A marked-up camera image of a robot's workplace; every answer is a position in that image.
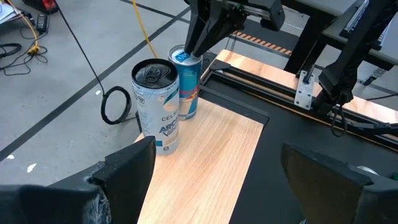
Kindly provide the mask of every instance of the can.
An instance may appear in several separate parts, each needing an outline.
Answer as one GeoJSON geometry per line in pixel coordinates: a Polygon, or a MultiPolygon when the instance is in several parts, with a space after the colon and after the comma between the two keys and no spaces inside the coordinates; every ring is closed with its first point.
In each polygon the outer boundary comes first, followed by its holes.
{"type": "Polygon", "coordinates": [[[169,60],[174,63],[180,77],[180,120],[194,117],[198,108],[199,79],[203,57],[184,51],[184,45],[172,47],[169,60]]]}
{"type": "Polygon", "coordinates": [[[156,152],[170,154],[178,146],[179,77],[173,63],[149,59],[131,72],[144,136],[155,136],[156,152]]]}

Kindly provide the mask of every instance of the pull tab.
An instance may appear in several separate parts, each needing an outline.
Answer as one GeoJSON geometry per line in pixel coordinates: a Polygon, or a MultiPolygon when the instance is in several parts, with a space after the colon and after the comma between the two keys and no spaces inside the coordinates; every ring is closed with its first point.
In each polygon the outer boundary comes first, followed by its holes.
{"type": "Polygon", "coordinates": [[[160,69],[156,67],[151,67],[145,76],[145,81],[147,83],[155,84],[157,83],[157,81],[159,81],[161,74],[162,72],[160,71],[160,69]]]}

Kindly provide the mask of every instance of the wooden board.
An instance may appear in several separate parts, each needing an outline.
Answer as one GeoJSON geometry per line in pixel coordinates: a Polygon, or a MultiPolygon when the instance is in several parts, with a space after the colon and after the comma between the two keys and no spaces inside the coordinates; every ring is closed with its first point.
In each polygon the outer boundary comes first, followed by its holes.
{"type": "MultiPolygon", "coordinates": [[[[285,72],[279,68],[266,65],[264,63],[230,52],[228,50],[222,50],[218,54],[216,59],[229,63],[236,68],[240,68],[241,70],[252,73],[254,75],[258,75],[262,78],[266,78],[291,89],[295,90],[297,88],[298,80],[295,78],[295,75],[289,72],[285,72]]],[[[317,96],[321,90],[321,86],[319,84],[316,84],[313,95],[317,96]]],[[[381,106],[377,103],[366,101],[362,98],[354,97],[351,102],[344,105],[344,108],[359,114],[363,114],[369,118],[373,118],[381,122],[398,123],[397,111],[387,108],[385,106],[381,106]]]]}
{"type": "Polygon", "coordinates": [[[201,98],[179,125],[177,150],[156,157],[138,223],[228,223],[263,125],[201,98]]]}

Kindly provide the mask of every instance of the gray floor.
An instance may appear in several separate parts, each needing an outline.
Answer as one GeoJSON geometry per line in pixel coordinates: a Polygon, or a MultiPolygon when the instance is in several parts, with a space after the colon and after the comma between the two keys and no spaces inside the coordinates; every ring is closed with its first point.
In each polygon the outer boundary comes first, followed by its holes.
{"type": "MultiPolygon", "coordinates": [[[[173,16],[187,8],[182,0],[137,1],[173,16]]],[[[21,8],[29,9],[21,1],[14,2],[21,8]]],[[[136,49],[144,40],[133,6],[119,0],[59,0],[59,5],[98,74],[107,73],[108,68],[114,68],[112,65],[122,58],[121,66],[103,80],[105,89],[119,85],[131,91],[129,74],[132,67],[143,59],[152,58],[148,46],[131,56],[132,49],[136,49]]],[[[33,9],[29,11],[34,12],[34,17],[37,14],[33,9]]],[[[149,34],[172,20],[142,8],[140,12],[149,34]]],[[[287,20],[282,30],[300,35],[308,17],[292,11],[286,12],[287,20]]],[[[183,18],[189,19],[189,13],[183,18]]],[[[30,40],[24,40],[20,36],[19,29],[23,26],[21,21],[0,25],[0,43],[9,43],[12,40],[21,43],[26,49],[30,40]]],[[[157,36],[152,43],[158,55],[166,58],[169,48],[184,43],[187,29],[186,23],[177,21],[157,36]]],[[[24,30],[24,34],[29,35],[29,31],[24,30]]],[[[211,51],[219,52],[226,47],[226,42],[227,40],[221,41],[211,51]]],[[[40,45],[49,49],[46,55],[49,59],[47,64],[36,60],[31,62],[32,73],[24,76],[5,77],[0,73],[0,149],[21,137],[94,78],[59,13],[51,16],[50,32],[40,40],[40,45]]],[[[287,63],[286,58],[241,42],[236,43],[234,51],[279,68],[284,68],[287,63]]],[[[328,65],[338,54],[338,50],[328,47],[317,64],[328,65]]],[[[12,58],[0,61],[0,66],[9,63],[12,58]]],[[[25,68],[16,68],[9,72],[22,70],[25,68]]],[[[360,79],[365,78],[372,70],[374,66],[363,63],[359,69],[360,79]]],[[[394,68],[374,83],[398,91],[396,71],[394,68]]],[[[12,153],[13,159],[0,162],[0,184],[48,185],[132,144],[139,135],[137,123],[134,120],[115,126],[104,123],[100,116],[102,97],[96,94],[98,90],[100,87],[96,85],[18,147],[12,153]],[[36,165],[28,172],[27,169],[32,164],[36,165]]],[[[386,93],[358,85],[355,94],[367,98],[386,93]]],[[[398,110],[396,98],[378,103],[398,110]]],[[[123,107],[123,96],[115,93],[109,99],[107,113],[115,118],[123,107]]]]}

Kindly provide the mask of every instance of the yellow cable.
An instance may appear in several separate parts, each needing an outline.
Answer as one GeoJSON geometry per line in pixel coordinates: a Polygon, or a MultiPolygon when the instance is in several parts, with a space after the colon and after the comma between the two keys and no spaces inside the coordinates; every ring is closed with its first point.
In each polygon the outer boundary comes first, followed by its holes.
{"type": "Polygon", "coordinates": [[[25,21],[25,23],[27,24],[27,26],[29,27],[30,31],[32,31],[33,36],[35,37],[35,45],[29,49],[28,54],[36,54],[39,50],[39,43],[37,41],[37,35],[35,30],[33,29],[32,25],[30,24],[30,22],[22,15],[22,13],[20,12],[20,10],[17,9],[17,7],[15,7],[15,5],[11,2],[11,0],[8,0],[8,3],[14,8],[15,12],[17,12],[19,14],[19,16],[21,16],[23,18],[23,20],[25,21]]]}
{"type": "Polygon", "coordinates": [[[142,24],[141,16],[139,15],[139,11],[138,11],[138,7],[137,7],[137,4],[136,4],[136,0],[132,0],[132,4],[134,5],[134,9],[135,9],[135,11],[136,11],[136,15],[137,15],[137,19],[138,19],[138,22],[139,22],[139,26],[141,27],[142,33],[144,33],[144,36],[145,36],[145,39],[146,39],[146,41],[147,41],[147,43],[148,43],[148,46],[149,46],[149,48],[150,48],[150,51],[152,52],[152,54],[154,54],[155,58],[157,58],[157,55],[156,55],[156,53],[155,53],[155,50],[154,50],[154,48],[152,47],[152,44],[150,44],[150,40],[149,40],[149,38],[148,38],[147,32],[145,32],[144,25],[142,24]]]}

